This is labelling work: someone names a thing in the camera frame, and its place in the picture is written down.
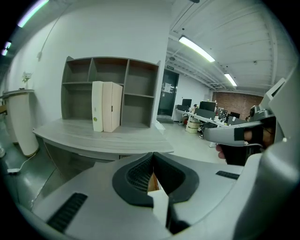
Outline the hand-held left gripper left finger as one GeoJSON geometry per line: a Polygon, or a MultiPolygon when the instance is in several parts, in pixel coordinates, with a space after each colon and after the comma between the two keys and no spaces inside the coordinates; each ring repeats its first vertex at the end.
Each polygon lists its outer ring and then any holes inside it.
{"type": "Polygon", "coordinates": [[[113,175],[121,167],[143,158],[133,155],[95,165],[50,193],[34,209],[44,222],[74,193],[87,196],[65,229],[68,237],[79,240],[161,240],[171,236],[150,207],[133,206],[113,189],[113,175]]]}

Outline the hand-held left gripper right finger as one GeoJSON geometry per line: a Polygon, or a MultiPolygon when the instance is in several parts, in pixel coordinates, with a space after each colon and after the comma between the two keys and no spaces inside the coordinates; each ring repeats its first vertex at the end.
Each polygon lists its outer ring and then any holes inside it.
{"type": "Polygon", "coordinates": [[[228,194],[243,168],[155,152],[153,169],[169,197],[166,228],[176,234],[211,212],[228,194]]]}

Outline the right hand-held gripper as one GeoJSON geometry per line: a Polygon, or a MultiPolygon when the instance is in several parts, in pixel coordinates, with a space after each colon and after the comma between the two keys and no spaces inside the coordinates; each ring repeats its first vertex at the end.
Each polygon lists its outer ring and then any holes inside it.
{"type": "Polygon", "coordinates": [[[275,141],[276,117],[268,110],[258,110],[258,106],[250,109],[248,122],[256,123],[250,127],[238,124],[227,127],[205,128],[203,137],[212,143],[222,144],[222,150],[228,165],[245,165],[247,159],[262,153],[275,141]],[[242,146],[230,146],[228,143],[242,143],[242,146]]]}

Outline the person's right hand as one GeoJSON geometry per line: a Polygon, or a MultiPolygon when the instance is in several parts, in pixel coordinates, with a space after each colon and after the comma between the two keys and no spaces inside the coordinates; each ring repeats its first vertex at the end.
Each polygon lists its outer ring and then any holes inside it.
{"type": "Polygon", "coordinates": [[[224,152],[223,152],[223,150],[222,150],[222,146],[220,145],[220,144],[218,144],[217,146],[216,146],[216,151],[218,152],[218,157],[220,158],[220,159],[226,159],[226,157],[225,157],[225,155],[224,155],[224,152]]]}

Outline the white office desk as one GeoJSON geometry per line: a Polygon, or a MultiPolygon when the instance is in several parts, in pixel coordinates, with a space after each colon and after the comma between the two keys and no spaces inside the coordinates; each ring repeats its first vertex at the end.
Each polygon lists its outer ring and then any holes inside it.
{"type": "Polygon", "coordinates": [[[193,117],[195,119],[198,119],[200,121],[215,124],[215,125],[217,125],[217,127],[226,127],[227,126],[225,123],[222,123],[220,121],[214,121],[212,119],[208,119],[208,118],[205,118],[205,117],[202,117],[202,116],[198,116],[198,115],[193,114],[191,112],[185,112],[185,111],[181,111],[181,110],[178,110],[178,109],[175,109],[175,112],[181,113],[181,114],[187,114],[188,116],[193,117]]]}

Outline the dark desk partition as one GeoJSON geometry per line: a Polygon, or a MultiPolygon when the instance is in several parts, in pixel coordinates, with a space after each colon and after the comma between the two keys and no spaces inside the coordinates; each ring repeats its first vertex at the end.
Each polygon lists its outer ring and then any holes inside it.
{"type": "Polygon", "coordinates": [[[209,110],[205,110],[205,109],[200,109],[197,108],[194,112],[195,115],[197,116],[201,116],[207,119],[214,119],[215,118],[215,112],[214,111],[209,111],[209,110]]]}

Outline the light storage crate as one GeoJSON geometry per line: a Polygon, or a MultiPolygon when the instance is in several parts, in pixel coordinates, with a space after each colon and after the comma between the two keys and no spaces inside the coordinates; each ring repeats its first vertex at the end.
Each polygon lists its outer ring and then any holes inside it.
{"type": "Polygon", "coordinates": [[[190,122],[187,123],[185,130],[188,133],[196,134],[198,132],[199,126],[200,126],[200,122],[190,121],[190,122]]]}

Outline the grey wooden desk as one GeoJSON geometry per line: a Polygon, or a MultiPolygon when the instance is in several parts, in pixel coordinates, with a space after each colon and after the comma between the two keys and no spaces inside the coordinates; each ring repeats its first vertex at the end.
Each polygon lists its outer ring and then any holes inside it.
{"type": "Polygon", "coordinates": [[[119,126],[108,133],[94,131],[90,120],[58,119],[33,132],[43,139],[48,156],[65,181],[95,163],[109,163],[148,152],[174,151],[155,126],[119,126]]]}

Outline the ceiling tube light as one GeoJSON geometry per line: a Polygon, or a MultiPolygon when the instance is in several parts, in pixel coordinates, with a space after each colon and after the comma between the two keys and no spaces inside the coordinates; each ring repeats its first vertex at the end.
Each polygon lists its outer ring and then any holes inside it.
{"type": "Polygon", "coordinates": [[[231,77],[230,74],[225,74],[225,77],[228,79],[228,81],[231,83],[232,86],[234,87],[237,86],[236,82],[234,81],[234,79],[231,77]]]}
{"type": "Polygon", "coordinates": [[[1,50],[1,55],[2,56],[6,56],[6,54],[8,53],[8,50],[11,46],[11,41],[7,41],[5,44],[4,44],[4,48],[1,50]]]}
{"type": "Polygon", "coordinates": [[[179,42],[182,43],[183,45],[187,46],[188,48],[192,49],[202,57],[204,57],[207,61],[209,62],[214,62],[215,59],[210,56],[206,51],[204,51],[200,46],[198,46],[196,43],[191,41],[189,38],[186,36],[181,36],[179,38],[179,42]]]}
{"type": "Polygon", "coordinates": [[[36,1],[29,10],[21,17],[19,20],[17,26],[20,28],[23,28],[25,24],[28,22],[28,20],[42,8],[45,4],[47,4],[49,0],[38,0],[36,1]]]}

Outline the black double door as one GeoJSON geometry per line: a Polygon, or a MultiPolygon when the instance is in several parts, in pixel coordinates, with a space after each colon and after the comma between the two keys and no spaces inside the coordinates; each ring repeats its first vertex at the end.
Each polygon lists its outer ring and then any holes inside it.
{"type": "Polygon", "coordinates": [[[177,85],[178,85],[179,74],[167,70],[164,70],[163,82],[161,87],[161,94],[158,106],[158,115],[173,115],[174,103],[176,99],[177,85]],[[170,83],[172,89],[170,93],[164,92],[165,83],[170,83]]]}

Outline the beige file binder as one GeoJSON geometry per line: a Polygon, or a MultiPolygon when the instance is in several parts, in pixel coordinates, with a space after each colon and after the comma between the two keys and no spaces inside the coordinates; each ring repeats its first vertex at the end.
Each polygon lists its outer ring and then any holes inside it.
{"type": "Polygon", "coordinates": [[[113,132],[120,125],[123,87],[114,82],[103,83],[103,131],[113,132]]]}

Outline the grey desk shelf unit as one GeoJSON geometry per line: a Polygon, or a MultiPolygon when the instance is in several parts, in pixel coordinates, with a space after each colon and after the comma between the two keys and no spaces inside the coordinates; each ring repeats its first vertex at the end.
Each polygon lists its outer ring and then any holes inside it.
{"type": "Polygon", "coordinates": [[[149,128],[152,124],[159,64],[117,58],[67,57],[61,84],[63,119],[92,119],[92,84],[113,82],[123,87],[121,125],[149,128]]]}

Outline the white curved counter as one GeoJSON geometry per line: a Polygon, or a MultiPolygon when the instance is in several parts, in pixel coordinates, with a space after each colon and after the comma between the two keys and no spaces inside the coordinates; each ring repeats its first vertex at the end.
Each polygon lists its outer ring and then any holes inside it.
{"type": "Polygon", "coordinates": [[[23,155],[33,156],[39,148],[30,116],[30,94],[34,90],[14,90],[0,97],[7,108],[6,124],[14,144],[19,145],[23,155]]]}

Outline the small plant in vase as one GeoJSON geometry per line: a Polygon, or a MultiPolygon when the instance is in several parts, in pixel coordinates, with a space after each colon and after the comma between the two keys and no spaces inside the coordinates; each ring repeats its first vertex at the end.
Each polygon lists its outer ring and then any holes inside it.
{"type": "Polygon", "coordinates": [[[22,82],[24,83],[24,88],[28,89],[28,81],[31,79],[32,73],[30,72],[23,72],[22,75],[22,82]]]}

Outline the grey wall conduit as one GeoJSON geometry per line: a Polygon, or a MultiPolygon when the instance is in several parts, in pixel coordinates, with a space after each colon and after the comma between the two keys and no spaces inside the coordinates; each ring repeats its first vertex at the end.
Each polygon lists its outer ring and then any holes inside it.
{"type": "Polygon", "coordinates": [[[71,6],[71,4],[67,4],[67,7],[61,12],[61,14],[59,15],[59,17],[55,20],[55,22],[54,22],[54,24],[52,25],[50,31],[48,32],[47,37],[45,38],[45,41],[44,41],[44,43],[43,43],[43,45],[42,45],[42,47],[41,47],[41,49],[40,49],[39,52],[43,52],[44,47],[45,47],[45,45],[46,45],[46,43],[47,43],[47,40],[48,40],[49,36],[51,35],[51,33],[52,33],[54,27],[56,26],[56,24],[57,24],[57,22],[59,21],[59,19],[60,19],[60,18],[64,15],[64,13],[69,9],[70,6],[71,6]]]}

